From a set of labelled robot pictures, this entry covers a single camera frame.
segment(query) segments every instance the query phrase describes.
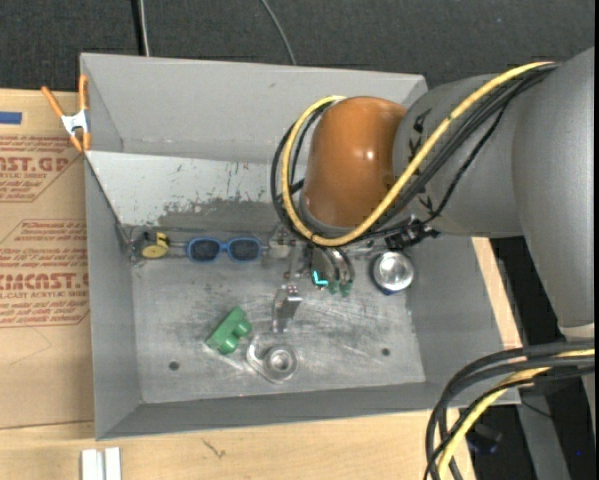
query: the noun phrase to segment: black floor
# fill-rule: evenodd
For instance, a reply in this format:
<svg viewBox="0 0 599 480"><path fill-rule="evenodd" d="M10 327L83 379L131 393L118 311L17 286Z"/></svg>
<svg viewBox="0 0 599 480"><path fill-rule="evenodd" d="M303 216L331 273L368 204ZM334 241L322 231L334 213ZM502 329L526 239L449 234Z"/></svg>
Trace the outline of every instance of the black floor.
<svg viewBox="0 0 599 480"><path fill-rule="evenodd" d="M535 58L565 60L595 43L595 0L268 2L299 64L422 73L430 87ZM146 10L154 56L289 63L258 0L147 0ZM127 0L0 0L0 87L74 90L81 51L137 53ZM528 341L554 339L554 315L523 241L495 245L516 272L514 297ZM555 409L565 420L586 410L567 396L555 400L566 404ZM504 478L492 476L493 467L505 478L532 478L511 411L492 412L514 444L495 466L478 468L484 478Z"/></svg>

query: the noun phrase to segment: yellow cable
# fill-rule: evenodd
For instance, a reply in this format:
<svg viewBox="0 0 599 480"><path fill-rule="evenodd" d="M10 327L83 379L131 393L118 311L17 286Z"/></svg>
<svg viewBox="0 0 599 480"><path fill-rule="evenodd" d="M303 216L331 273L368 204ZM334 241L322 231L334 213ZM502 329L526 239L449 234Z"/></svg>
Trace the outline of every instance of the yellow cable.
<svg viewBox="0 0 599 480"><path fill-rule="evenodd" d="M461 116L466 110L468 110L476 101L481 99L483 96L488 94L490 91L495 89L496 87L504 84L508 80L525 73L526 71L530 71L531 69L537 68L539 66L544 66L547 64L552 64L552 62L533 62L531 64L526 64L524 66L520 66L518 68L511 69L506 71L505 73L493 78L475 92L473 92L470 96L468 96L465 100L463 100L459 106L457 106L448 117L446 117L440 124L437 126L435 131L428 137L426 142L423 144L422 148L419 150L417 155L410 162L406 170L401 174L397 182L392 186L390 191L386 194L384 199L379 203L377 208L355 229L350 231L349 233L339 236L336 238L324 238L321 236L314 236L315 233L312 232L299 218L297 212L293 208L292 205L292 194L290 193L290 180L289 180L289 166L290 166L290 153L292 152L292 146L297 139L297 134L301 129L303 123L306 119L321 105L325 103L338 101L343 99L342 96L330 96L328 98L323 98L311 105L297 120L295 125L292 127L290 131L290 135L288 136L288 142L286 143L285 149L283 151L282 162L281 162L281 189L283 195L283 204L288 212L288 216L292 221L293 225L301 233L305 238L311 240L317 245L321 245L324 247L338 247L340 245L345 245L348 242L351 242L355 238L360 237L363 233L365 233L370 226L372 226L379 218L386 212L386 210L394 203L395 199L399 195L399 193L403 190L403 187L408 183L414 172L417 170L419 165L426 158L430 150L434 147L435 143L439 140L439 138L444 134L444 132L450 126L450 123Z"/></svg>
<svg viewBox="0 0 599 480"><path fill-rule="evenodd" d="M589 356L594 355L595 349L587 349L587 350L574 350L570 352L562 352L557 354L555 357L576 357L576 356ZM512 375L506 377L502 380L497 386L503 386L505 384L509 384L511 382L516 382L519 380L530 380L535 375L539 375L540 373L549 370L550 368L530 368L528 370L522 370L519 372L515 372ZM441 480L445 480L446 475L448 474L448 466L450 465L450 460L452 459L459 443L463 439L463 437L468 433L468 431L472 428L475 421L479 419L479 417L490 407L501 395L503 395L508 388L502 387L500 390L495 391L491 395L484 398L468 415L468 417L464 420L464 422L459 426L457 433L452 437L448 446L446 446L445 450L441 453L439 457L439 463L437 465L437 470L439 472L439 477Z"/></svg>

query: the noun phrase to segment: green object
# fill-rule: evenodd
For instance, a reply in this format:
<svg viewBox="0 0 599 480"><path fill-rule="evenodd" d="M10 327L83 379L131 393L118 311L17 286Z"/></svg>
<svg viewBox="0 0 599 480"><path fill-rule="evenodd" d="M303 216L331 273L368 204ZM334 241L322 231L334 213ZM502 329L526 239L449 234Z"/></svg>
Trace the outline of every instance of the green object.
<svg viewBox="0 0 599 480"><path fill-rule="evenodd" d="M339 281L332 281L328 285L328 291L333 295L339 291Z"/></svg>
<svg viewBox="0 0 599 480"><path fill-rule="evenodd" d="M239 346L239 338L245 338L252 331L252 324L246 320L246 313L240 307L233 308L206 340L206 345L222 354L232 354Z"/></svg>
<svg viewBox="0 0 599 480"><path fill-rule="evenodd" d="M352 291L352 281L348 281L347 283L341 283L339 285L339 291L341 292L342 297L347 297L350 295Z"/></svg>

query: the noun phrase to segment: yellow object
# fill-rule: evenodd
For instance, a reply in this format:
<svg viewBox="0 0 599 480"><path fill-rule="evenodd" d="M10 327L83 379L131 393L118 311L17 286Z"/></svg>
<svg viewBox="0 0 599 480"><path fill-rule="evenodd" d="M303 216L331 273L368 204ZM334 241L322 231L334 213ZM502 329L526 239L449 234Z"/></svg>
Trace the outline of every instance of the yellow object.
<svg viewBox="0 0 599 480"><path fill-rule="evenodd" d="M75 147L79 153L83 153L84 150L90 151L90 143L91 137L90 132L88 131L88 121L86 117L86 111L88 110L88 77L86 75L81 75L79 77L79 112L77 112L74 116L67 116L63 113L63 109L59 102L54 97L50 89L45 85L41 88L41 92L48 100L50 107L56 114L58 118L64 124L64 127L70 134L70 142ZM77 139L77 135L75 134L75 130L77 128L81 128L83 134L81 136L81 143Z"/></svg>
<svg viewBox="0 0 599 480"><path fill-rule="evenodd" d="M170 250L170 240L165 233L155 233L154 241L145 242L145 244L147 245L143 246L142 244L140 252L144 258L150 260L163 258Z"/></svg>
<svg viewBox="0 0 599 480"><path fill-rule="evenodd" d="M292 152L292 147L297 139L297 135L299 130L303 126L304 122L310 117L310 115L320 106L329 103L344 99L343 96L329 96L327 98L323 98L313 105L311 105L297 120L290 131L290 135L288 136L288 142L283 150L282 160L281 160L281 188L283 195L283 204L288 212L288 216L292 221L297 231L301 233L305 238L312 241L317 245L321 245L324 247L338 247L341 245L345 245L352 240L359 238L363 233L365 233L370 227L379 220L379 218L390 208L390 206L394 203L395 199L399 195L399 193L403 190L404 186L412 175L415 173L419 165L426 158L430 150L434 147L439 138L444 134L444 132L450 126L450 123L461 116L466 110L468 110L472 105L475 104L478 100L480 100L483 96L491 92L493 89L499 87L505 82L519 76L526 71L530 71L539 66L544 66L547 64L552 64L552 62L533 62L531 64L526 64L524 66L520 66L518 68L511 69L506 71L505 73L493 78L492 80L485 83L475 92L473 92L470 96L468 96L465 100L463 100L459 106L457 106L450 115L445 118L439 126L435 129L435 131L428 137L426 142L423 144L417 155L410 162L406 170L401 174L397 182L392 186L386 197L381 201L381 203L375 208L375 210L355 229L350 231L349 233L336 237L336 238L324 238L321 236L315 236L315 233L311 231L299 218L297 212L293 208L292 205L292 194L290 192L290 179L289 179L289 166L290 166L290 154Z"/></svg>
<svg viewBox="0 0 599 480"><path fill-rule="evenodd" d="M595 349L587 349L587 350L574 350L571 352L563 352L561 354L557 354L555 357L575 357L575 356L589 356L594 355ZM461 424L457 433L452 437L451 441L446 446L446 449L441 453L439 457L439 463L437 465L437 469L439 472L439 477L441 480L445 480L446 475L448 473L448 466L450 464L450 460L452 459L457 446L463 439L463 437L468 433L468 431L472 428L474 423L479 419L479 417L490 407L501 395L503 395L508 389L505 387L506 384L510 384L511 382L517 382L519 380L528 379L529 381L535 375L539 375L540 373L549 370L550 368L530 368L528 370L522 370L519 372L515 372L512 375L506 377L502 380L497 386L503 386L500 390L495 391L490 396L484 398L479 405L477 405L474 410L468 415L468 417Z"/></svg>

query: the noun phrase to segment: black pole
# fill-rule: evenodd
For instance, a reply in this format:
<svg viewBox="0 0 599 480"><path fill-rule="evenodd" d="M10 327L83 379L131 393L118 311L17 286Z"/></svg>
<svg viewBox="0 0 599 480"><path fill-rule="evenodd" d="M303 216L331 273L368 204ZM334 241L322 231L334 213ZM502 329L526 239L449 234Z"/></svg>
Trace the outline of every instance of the black pole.
<svg viewBox="0 0 599 480"><path fill-rule="evenodd" d="M139 10L139 0L130 0L132 9L132 22L135 28L135 38L137 40L137 49L139 55L145 56L146 49L144 48L143 30L141 28L141 11Z"/></svg>

